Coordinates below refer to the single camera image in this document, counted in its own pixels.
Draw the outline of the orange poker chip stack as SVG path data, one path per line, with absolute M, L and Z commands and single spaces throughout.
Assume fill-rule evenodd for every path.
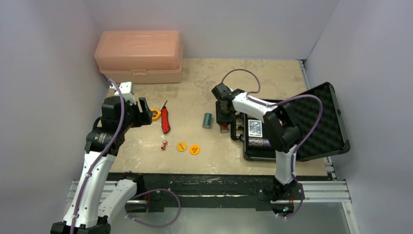
M 225 124 L 220 125 L 220 133 L 224 134 L 228 132 L 228 126 Z

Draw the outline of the green poker chip stack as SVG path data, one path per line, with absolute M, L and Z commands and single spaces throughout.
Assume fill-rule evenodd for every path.
M 205 129 L 210 129 L 211 128 L 211 120 L 212 120 L 212 114 L 211 113 L 205 113 L 203 117 L 203 124 L 202 127 Z

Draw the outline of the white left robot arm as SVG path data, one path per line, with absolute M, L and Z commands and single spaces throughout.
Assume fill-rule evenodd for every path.
M 151 123 L 151 112 L 144 97 L 138 101 L 120 96 L 104 100 L 102 115 L 86 138 L 84 165 L 73 201 L 63 220 L 52 225 L 52 234 L 108 234 L 113 219 L 125 209 L 127 200 L 144 196 L 143 175 L 125 172 L 110 194 L 102 198 L 125 133 L 130 128 Z

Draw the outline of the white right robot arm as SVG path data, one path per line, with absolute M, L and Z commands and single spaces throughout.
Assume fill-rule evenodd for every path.
M 276 156 L 271 200 L 287 199 L 297 184 L 296 154 L 302 138 L 299 121 L 290 105 L 267 102 L 252 97 L 241 89 L 231 90 L 223 83 L 216 85 L 211 92 L 219 104 L 218 110 L 223 114 L 240 112 L 262 123 Z

